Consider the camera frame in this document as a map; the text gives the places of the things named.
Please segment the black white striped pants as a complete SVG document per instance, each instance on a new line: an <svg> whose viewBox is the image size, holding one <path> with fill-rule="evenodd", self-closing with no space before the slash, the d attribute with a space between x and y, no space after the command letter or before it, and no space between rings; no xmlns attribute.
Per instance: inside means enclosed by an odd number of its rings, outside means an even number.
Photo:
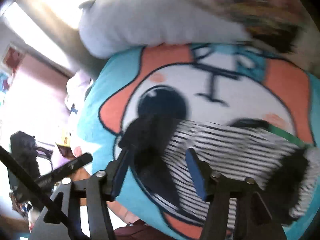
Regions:
<svg viewBox="0 0 320 240"><path fill-rule="evenodd" d="M133 147L131 170L161 208L204 221L209 205L194 184L187 150L228 179L252 178L283 224L306 215L319 178L319 149L259 119L229 125L141 116L117 137L114 151Z"/></svg>

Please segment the teal cartoon print blanket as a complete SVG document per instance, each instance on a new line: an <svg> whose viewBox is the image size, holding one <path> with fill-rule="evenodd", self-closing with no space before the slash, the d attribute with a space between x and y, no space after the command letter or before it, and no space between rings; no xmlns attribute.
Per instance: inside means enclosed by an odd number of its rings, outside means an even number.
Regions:
<svg viewBox="0 0 320 240"><path fill-rule="evenodd" d="M113 55L94 82L78 122L92 171L116 159L117 137L145 115L229 125L259 119L319 149L319 79L276 54L230 44L137 47ZM161 208L130 170L119 202L176 239L196 239L204 221ZM319 221L319 178L306 215L285 224L304 239Z"/></svg>

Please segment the white plain pillow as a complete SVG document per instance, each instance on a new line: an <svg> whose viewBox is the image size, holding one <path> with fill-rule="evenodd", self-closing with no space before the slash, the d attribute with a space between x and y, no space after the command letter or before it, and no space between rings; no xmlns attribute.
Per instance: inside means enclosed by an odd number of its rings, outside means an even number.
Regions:
<svg viewBox="0 0 320 240"><path fill-rule="evenodd" d="M80 7L80 39L100 59L135 46L251 39L242 25L188 0L91 0Z"/></svg>

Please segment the cream floral print pillow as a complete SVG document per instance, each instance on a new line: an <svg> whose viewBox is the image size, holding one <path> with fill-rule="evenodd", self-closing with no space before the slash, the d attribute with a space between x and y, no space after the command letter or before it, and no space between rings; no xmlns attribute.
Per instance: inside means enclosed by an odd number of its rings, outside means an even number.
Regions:
<svg viewBox="0 0 320 240"><path fill-rule="evenodd" d="M253 40L282 54L299 53L310 15L300 0L189 0L242 25Z"/></svg>

